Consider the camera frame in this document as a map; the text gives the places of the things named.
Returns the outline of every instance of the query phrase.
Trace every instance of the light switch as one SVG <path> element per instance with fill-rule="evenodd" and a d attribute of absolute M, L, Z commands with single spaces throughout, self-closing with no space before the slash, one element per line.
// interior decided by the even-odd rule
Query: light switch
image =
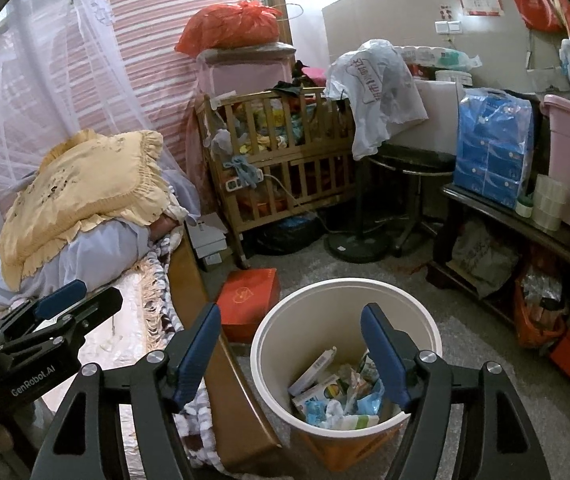
<path fill-rule="evenodd" d="M 434 22 L 436 25 L 436 34 L 449 34 L 449 25 L 447 22 Z"/>
<path fill-rule="evenodd" d="M 463 27 L 460 22 L 447 22 L 450 34 L 462 34 Z"/>

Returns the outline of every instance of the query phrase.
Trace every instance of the trash can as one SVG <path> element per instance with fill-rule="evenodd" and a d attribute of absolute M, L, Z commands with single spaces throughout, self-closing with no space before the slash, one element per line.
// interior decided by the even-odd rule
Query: trash can
<path fill-rule="evenodd" d="M 394 328 L 416 346 L 442 355 L 430 313 L 411 295 L 388 283 L 339 278 L 306 286 L 281 300 L 263 319 L 252 343 L 252 377 L 259 395 L 281 420 L 298 431 L 330 471 L 342 471 L 370 455 L 401 428 L 400 412 L 372 428 L 336 431 L 316 428 L 293 414 L 287 388 L 325 350 L 335 346 L 335 363 L 357 364 L 366 344 L 360 314 L 377 303 Z"/>

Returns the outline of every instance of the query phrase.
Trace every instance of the concrete floor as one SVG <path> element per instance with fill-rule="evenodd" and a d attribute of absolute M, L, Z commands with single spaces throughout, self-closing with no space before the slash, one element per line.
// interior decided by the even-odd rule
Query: concrete floor
<path fill-rule="evenodd" d="M 489 360 L 501 363 L 510 375 L 545 453 L 554 480 L 570 480 L 570 380 L 546 358 L 519 348 L 513 329 L 477 303 L 454 290 L 438 290 L 425 280 L 426 269 L 410 274 L 411 269 L 431 257 L 431 243 L 414 240 L 417 249 L 402 258 L 387 257 L 375 264 L 356 265 L 341 262 L 317 241 L 308 248 L 288 256 L 254 256 L 252 267 L 276 267 L 282 297 L 321 280 L 340 277 L 363 277 L 391 283 L 418 299 L 431 313 L 440 330 L 444 359 L 453 365 L 479 368 Z M 233 263 L 203 277 L 211 298 L 216 298 Z M 252 384 L 248 349 L 237 348 L 238 360 Z M 289 427 L 262 404 L 266 415 L 305 473 L 297 480 L 383 479 L 389 469 L 399 438 L 359 464 L 341 473 L 330 473 L 297 436 L 290 438 Z M 438 480 L 451 478 L 462 410 L 453 406 L 450 428 L 443 452 Z"/>

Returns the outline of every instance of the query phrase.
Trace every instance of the metal screw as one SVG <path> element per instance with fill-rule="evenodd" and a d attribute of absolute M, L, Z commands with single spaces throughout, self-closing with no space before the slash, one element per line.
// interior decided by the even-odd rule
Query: metal screw
<path fill-rule="evenodd" d="M 487 364 L 487 371 L 491 374 L 498 375 L 502 371 L 502 366 L 494 361 L 488 361 Z"/>
<path fill-rule="evenodd" d="M 82 367 L 81 374 L 85 377 L 90 377 L 98 371 L 98 367 L 94 363 L 89 363 Z"/>
<path fill-rule="evenodd" d="M 438 356 L 434 354 L 434 352 L 432 352 L 431 350 L 422 350 L 418 354 L 418 357 L 424 363 L 433 363 Z"/>
<path fill-rule="evenodd" d="M 164 352 L 162 350 L 154 350 L 153 352 L 149 352 L 149 354 L 147 354 L 148 363 L 159 363 L 163 359 Z"/>

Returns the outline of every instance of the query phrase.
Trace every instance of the wooden crib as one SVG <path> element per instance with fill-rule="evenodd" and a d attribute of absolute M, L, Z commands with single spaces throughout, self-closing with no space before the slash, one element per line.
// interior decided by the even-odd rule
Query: wooden crib
<path fill-rule="evenodd" d="M 216 100 L 205 96 L 196 107 L 204 146 L 217 131 L 229 131 L 231 153 L 204 148 L 204 154 L 243 267 L 242 232 L 354 195 L 351 109 L 346 100 L 326 100 L 322 91 L 304 88 L 291 97 L 273 91 Z M 256 189 L 238 187 L 236 170 L 225 167 L 238 155 L 262 171 Z"/>

